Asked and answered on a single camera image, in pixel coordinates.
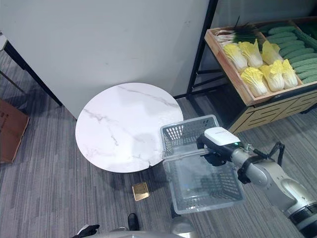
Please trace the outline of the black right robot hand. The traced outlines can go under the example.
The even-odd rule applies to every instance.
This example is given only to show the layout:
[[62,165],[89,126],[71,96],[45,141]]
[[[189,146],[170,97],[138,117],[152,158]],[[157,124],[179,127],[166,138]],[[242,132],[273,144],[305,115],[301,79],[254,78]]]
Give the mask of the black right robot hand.
[[235,149],[242,147],[240,139],[223,127],[206,129],[196,140],[197,149],[209,150],[204,158],[213,166],[225,165],[231,162],[231,155]]

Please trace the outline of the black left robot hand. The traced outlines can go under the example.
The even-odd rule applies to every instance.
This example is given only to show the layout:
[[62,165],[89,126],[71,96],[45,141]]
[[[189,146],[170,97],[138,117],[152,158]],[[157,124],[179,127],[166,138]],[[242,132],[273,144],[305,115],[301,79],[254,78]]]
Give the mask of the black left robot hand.
[[95,235],[99,229],[100,225],[84,225],[80,231],[76,234],[75,238],[84,238],[88,236]]

